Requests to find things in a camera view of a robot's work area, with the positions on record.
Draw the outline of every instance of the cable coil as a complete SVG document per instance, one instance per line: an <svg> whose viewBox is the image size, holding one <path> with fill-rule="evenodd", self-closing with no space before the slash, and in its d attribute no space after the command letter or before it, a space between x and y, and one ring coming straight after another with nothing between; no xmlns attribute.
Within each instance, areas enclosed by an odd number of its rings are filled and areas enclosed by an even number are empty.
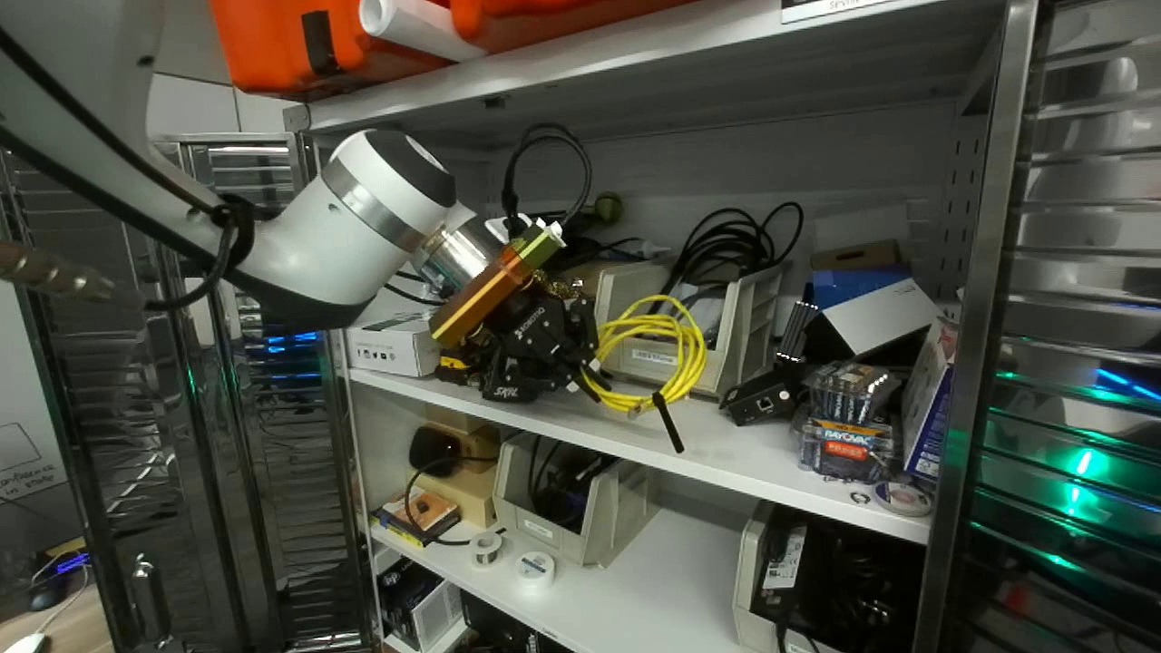
<svg viewBox="0 0 1161 653"><path fill-rule="evenodd" d="M596 363L582 373L583 387L616 414L641 414L658 407L654 396L615 393L600 373L600 365L633 336L675 341L675 373L658 387L658 396L664 402L686 401L706 373L707 344L690 309L667 293L646 293L600 327Z"/></svg>

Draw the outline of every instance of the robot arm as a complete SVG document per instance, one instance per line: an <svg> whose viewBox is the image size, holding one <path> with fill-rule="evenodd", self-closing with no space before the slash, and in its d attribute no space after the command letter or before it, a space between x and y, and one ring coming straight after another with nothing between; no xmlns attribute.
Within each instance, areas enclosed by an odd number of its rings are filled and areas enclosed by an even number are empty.
<svg viewBox="0 0 1161 653"><path fill-rule="evenodd" d="M233 208L149 150L159 0L4 0L0 145L196 261ZM274 322L351 322L458 208L452 171L396 132L360 132L253 240L229 281Z"/></svg>

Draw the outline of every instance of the shelf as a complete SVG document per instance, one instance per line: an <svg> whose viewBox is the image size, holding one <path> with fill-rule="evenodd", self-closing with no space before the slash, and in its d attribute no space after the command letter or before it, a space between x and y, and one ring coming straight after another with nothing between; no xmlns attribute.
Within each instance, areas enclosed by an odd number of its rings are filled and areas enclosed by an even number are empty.
<svg viewBox="0 0 1161 653"><path fill-rule="evenodd" d="M375 537L579 653L739 653L731 621L736 535L727 528L658 513L610 565L558 561L541 590L515 586L515 559L530 552L515 537L493 565L477 565L461 549L420 549L384 528L375 528Z"/></svg>
<svg viewBox="0 0 1161 653"><path fill-rule="evenodd" d="M384 642L394 646L394 653L447 653L452 646L458 646L465 640L470 623L458 621L431 648L414 648L404 640L388 636Z"/></svg>
<svg viewBox="0 0 1161 653"><path fill-rule="evenodd" d="M885 537L928 540L928 520L897 515L882 503L857 503L863 483L835 483L797 466L797 440L787 424L731 424L716 402L678 402L671 407L675 424L686 440L686 453L675 453L658 414L615 416L610 411L582 396L541 396L535 407L488 402L479 387L419 381L419 378L383 378L368 369L350 369L355 385L383 387L426 407L458 411L479 420L522 430L569 446L623 459L646 467L686 476L696 483L727 485L758 500L813 513L835 521L874 531Z"/></svg>
<svg viewBox="0 0 1161 653"><path fill-rule="evenodd" d="M342 97L311 103L310 113L290 115L294 126L351 126L394 120L437 104L496 97L525 89L621 72L634 67L671 61L701 52L773 40L823 24L847 24L874 16L928 8L935 0L816 0L782 8L785 0L701 0L660 16L602 24L508 56L461 61L452 69L406 75Z"/></svg>

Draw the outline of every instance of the metal frame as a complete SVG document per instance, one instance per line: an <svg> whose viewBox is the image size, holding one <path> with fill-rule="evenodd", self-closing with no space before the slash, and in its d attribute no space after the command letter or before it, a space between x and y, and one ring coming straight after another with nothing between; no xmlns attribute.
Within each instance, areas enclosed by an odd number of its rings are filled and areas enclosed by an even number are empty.
<svg viewBox="0 0 1161 653"><path fill-rule="evenodd" d="M1037 0L1008 0L1001 8L1001 60L991 103L987 178L979 197L979 224L973 242L970 293L963 317L963 356L955 387L955 430L949 432L939 467L939 503L924 559L914 648L944 648L949 604L955 586L960 540L964 531L973 451L983 440L983 393L996 365L996 336L1001 327L998 290L1006 281L1006 242L1012 240L1018 150L1025 132L1027 72L1035 60Z"/></svg>

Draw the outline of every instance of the orange container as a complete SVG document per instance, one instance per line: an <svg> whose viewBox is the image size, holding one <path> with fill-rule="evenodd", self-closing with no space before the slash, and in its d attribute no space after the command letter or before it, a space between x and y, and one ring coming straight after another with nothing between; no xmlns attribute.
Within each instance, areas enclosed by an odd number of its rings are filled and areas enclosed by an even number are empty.
<svg viewBox="0 0 1161 653"><path fill-rule="evenodd" d="M235 89L305 97L437 69L440 60L377 43L360 0L210 0Z"/></svg>

